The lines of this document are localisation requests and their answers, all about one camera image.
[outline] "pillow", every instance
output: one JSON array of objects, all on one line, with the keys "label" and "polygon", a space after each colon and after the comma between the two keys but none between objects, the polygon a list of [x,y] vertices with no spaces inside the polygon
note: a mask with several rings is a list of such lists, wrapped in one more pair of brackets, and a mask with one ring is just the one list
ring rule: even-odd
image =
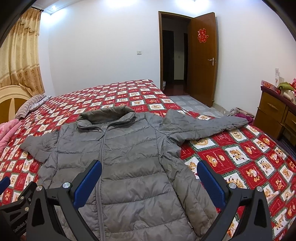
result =
[{"label": "pillow", "polygon": [[32,111],[37,110],[41,105],[43,105],[43,103],[45,101],[49,100],[50,98],[51,98],[51,96],[46,96],[41,101],[39,101],[36,104],[32,105],[31,108],[30,108],[30,110],[29,110],[29,113],[32,112]]},{"label": "pillow", "polygon": [[45,98],[45,95],[35,95],[31,99],[27,100],[17,111],[15,117],[17,119],[25,118],[30,111],[32,105],[36,104],[37,102],[41,101]]}]

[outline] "bed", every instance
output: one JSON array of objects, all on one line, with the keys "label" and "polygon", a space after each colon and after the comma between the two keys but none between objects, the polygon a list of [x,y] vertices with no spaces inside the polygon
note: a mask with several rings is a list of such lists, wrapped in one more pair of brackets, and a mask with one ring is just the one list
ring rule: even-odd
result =
[{"label": "bed", "polygon": [[[22,190],[38,180],[40,163],[19,146],[27,136],[41,136],[61,125],[74,122],[85,111],[127,105],[136,112],[152,112],[164,117],[175,109],[201,120],[212,117],[186,111],[159,90],[151,80],[134,80],[96,86],[48,100],[22,120],[0,158],[0,180],[8,176],[11,184],[0,196],[0,205],[17,200]],[[181,158],[198,179],[197,163],[206,160],[227,182],[242,188],[262,186],[269,204],[273,238],[278,240],[296,217],[296,162],[267,135],[247,125],[231,132],[183,144]],[[243,207],[228,233],[233,235]]]},{"label": "bed", "polygon": [[9,85],[0,88],[0,124],[15,118],[18,109],[32,96],[18,85]]}]

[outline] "wooden door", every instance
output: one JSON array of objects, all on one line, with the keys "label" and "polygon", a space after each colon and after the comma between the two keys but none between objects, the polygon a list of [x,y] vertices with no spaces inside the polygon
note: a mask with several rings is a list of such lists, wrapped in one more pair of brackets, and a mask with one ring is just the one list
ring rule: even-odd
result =
[{"label": "wooden door", "polygon": [[217,50],[215,13],[191,19],[188,25],[187,92],[208,107],[214,102]]},{"label": "wooden door", "polygon": [[163,30],[163,80],[174,81],[174,32]]}]

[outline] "curtain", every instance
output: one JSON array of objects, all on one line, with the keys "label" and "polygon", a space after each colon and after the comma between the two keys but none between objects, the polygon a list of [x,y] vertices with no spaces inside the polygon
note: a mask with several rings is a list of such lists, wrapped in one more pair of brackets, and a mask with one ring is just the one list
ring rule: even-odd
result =
[{"label": "curtain", "polygon": [[19,85],[32,96],[44,93],[38,59],[41,11],[30,8],[0,48],[0,87]]}]

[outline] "wooden headboard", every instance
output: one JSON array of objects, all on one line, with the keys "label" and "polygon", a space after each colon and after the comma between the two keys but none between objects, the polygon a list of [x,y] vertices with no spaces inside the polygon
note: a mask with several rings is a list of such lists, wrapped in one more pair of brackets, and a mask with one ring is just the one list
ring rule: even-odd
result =
[{"label": "wooden headboard", "polygon": [[32,96],[18,85],[0,88],[0,124],[15,118],[18,109]]}]

